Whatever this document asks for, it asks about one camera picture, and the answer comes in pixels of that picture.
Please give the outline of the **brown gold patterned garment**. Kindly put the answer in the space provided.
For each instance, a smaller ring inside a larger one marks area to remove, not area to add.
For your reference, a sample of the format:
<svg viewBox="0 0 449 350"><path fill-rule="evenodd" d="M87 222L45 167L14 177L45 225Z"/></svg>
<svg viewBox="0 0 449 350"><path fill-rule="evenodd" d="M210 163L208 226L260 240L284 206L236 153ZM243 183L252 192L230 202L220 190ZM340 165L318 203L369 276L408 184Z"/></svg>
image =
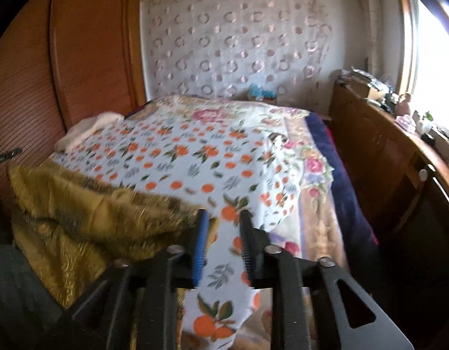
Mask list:
<svg viewBox="0 0 449 350"><path fill-rule="evenodd" d="M177 197L119 188L46 160L8 171L17 247L63 308L116 258L140 261L181 239L199 207Z"/></svg>

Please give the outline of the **floral bed blanket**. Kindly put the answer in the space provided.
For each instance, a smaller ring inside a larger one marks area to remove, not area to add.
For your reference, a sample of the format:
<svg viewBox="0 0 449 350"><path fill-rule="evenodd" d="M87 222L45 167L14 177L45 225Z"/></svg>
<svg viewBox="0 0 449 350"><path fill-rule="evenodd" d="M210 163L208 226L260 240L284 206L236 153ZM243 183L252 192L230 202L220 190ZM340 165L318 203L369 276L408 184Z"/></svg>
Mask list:
<svg viewBox="0 0 449 350"><path fill-rule="evenodd" d="M300 254L289 253L298 258L310 260L330 255L337 261L344 262L345 250L330 192L333 167L328 164L311 136L306 122L309 115L306 110L245 101L172 96L151 102L145 110L128 121L175 116L204 118L209 110L214 111L218 118L235 121L243 119L245 115L275 115L288 120L289 140L294 150L292 161L302 167L298 197ZM255 313L259 312L261 306L268 305L270 302L268 297L259 293L263 300Z"/></svg>

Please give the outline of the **navy blue blanket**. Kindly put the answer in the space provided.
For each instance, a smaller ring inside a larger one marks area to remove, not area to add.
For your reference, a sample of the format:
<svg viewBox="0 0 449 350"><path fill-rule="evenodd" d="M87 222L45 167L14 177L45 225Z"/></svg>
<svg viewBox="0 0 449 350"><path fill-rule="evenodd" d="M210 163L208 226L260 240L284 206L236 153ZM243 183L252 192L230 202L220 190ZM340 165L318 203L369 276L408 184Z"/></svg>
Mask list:
<svg viewBox="0 0 449 350"><path fill-rule="evenodd" d="M328 164L334 168L331 193L347 258L361 260L377 248L377 239L358 204L352 183L339 157L334 141L319 115L310 112L306 118L308 129L315 144Z"/></svg>

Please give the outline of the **beige pillow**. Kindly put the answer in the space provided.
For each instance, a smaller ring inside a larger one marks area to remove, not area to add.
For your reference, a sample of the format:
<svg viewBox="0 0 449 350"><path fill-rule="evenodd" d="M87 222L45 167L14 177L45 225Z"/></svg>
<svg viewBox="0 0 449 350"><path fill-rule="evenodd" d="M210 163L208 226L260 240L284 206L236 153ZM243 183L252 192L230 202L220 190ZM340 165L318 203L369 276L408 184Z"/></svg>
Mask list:
<svg viewBox="0 0 449 350"><path fill-rule="evenodd" d="M124 115L112 111L106 111L96 116L84 118L71 127L66 135L55 143L54 151L56 153L70 153L97 130L102 130L110 125L120 123L124 119Z"/></svg>

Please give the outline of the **wooden wardrobe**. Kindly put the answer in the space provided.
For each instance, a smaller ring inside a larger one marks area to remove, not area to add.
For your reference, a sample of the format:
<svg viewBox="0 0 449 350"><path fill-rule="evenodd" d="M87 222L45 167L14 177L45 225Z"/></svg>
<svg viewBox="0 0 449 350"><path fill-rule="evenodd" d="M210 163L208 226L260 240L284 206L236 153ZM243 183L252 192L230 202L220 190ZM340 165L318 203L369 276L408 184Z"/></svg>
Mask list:
<svg viewBox="0 0 449 350"><path fill-rule="evenodd" d="M28 0L0 38L0 153L35 166L83 118L146 101L140 0Z"/></svg>

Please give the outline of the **wooden low cabinet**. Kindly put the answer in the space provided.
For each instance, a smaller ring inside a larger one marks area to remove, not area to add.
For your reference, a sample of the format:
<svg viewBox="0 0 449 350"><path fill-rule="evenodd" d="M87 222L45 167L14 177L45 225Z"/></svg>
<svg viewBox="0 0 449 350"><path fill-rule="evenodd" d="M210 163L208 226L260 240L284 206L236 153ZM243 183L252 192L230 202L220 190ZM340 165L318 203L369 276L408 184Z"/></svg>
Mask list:
<svg viewBox="0 0 449 350"><path fill-rule="evenodd" d="M420 197L431 197L438 217L449 213L449 167L418 135L346 86L333 86L329 116L338 154L378 239L405 224Z"/></svg>

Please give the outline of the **orange print white sheet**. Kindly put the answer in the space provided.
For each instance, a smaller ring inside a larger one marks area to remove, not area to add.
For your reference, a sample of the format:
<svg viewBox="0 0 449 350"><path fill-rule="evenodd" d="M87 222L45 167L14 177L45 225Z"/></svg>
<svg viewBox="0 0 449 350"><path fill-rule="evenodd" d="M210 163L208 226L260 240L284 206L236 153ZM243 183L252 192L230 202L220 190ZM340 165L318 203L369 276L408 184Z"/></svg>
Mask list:
<svg viewBox="0 0 449 350"><path fill-rule="evenodd" d="M276 115L150 117L103 129L53 161L91 178L201 205L218 220L199 287L188 292L187 349L229 349L262 296L250 288L238 227L248 211L256 228L300 254L301 165L292 161L289 122Z"/></svg>

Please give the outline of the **pink figurine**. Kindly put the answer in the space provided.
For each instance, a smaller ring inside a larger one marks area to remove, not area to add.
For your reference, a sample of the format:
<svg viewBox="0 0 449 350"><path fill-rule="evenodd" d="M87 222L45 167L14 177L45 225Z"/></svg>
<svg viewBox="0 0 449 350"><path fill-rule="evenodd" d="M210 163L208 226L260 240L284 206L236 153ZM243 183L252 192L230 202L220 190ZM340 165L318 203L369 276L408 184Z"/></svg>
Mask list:
<svg viewBox="0 0 449 350"><path fill-rule="evenodd" d="M394 115L395 116L410 116L410 102L412 99L412 95L408 92L401 94L399 97L399 101L395 106Z"/></svg>

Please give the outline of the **blue bag on box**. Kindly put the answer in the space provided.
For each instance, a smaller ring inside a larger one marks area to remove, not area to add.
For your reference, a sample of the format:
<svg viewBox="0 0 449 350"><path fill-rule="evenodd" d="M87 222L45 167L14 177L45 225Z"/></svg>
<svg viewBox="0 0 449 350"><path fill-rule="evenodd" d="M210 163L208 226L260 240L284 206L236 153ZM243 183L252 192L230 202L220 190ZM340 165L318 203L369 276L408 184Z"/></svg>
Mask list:
<svg viewBox="0 0 449 350"><path fill-rule="evenodd" d="M263 102L265 104L277 103L278 95L275 91L264 89L260 85L251 84L248 89L248 100Z"/></svg>

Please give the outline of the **stack of papers and boxes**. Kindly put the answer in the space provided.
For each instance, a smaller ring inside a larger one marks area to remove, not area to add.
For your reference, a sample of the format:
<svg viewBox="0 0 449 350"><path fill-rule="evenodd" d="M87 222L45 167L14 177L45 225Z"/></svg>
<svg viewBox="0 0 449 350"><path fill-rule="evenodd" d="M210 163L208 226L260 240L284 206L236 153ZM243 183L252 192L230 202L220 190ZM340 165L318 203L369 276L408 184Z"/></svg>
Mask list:
<svg viewBox="0 0 449 350"><path fill-rule="evenodd" d="M382 103L387 96L391 95L390 86L370 73L353 66L349 70L341 71L337 83L360 99L371 99Z"/></svg>

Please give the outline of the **circle patterned sheer curtain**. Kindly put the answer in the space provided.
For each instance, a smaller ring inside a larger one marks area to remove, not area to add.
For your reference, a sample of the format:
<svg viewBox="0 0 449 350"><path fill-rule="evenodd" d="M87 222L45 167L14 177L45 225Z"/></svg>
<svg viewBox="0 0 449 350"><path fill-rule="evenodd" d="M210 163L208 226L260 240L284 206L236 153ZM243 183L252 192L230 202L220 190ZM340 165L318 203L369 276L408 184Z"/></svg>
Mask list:
<svg viewBox="0 0 449 350"><path fill-rule="evenodd" d="M327 107L324 62L332 28L322 0L143 0L151 98L244 99Z"/></svg>

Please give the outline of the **window with wooden frame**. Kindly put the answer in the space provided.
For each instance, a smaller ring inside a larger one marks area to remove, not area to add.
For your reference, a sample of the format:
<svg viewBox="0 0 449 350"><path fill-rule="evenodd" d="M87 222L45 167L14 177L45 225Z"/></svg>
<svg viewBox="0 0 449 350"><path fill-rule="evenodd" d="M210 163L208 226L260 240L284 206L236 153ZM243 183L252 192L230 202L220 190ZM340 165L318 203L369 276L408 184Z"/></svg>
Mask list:
<svg viewBox="0 0 449 350"><path fill-rule="evenodd" d="M449 137L449 30L421 0L399 0L403 54L399 90L412 95L412 111Z"/></svg>

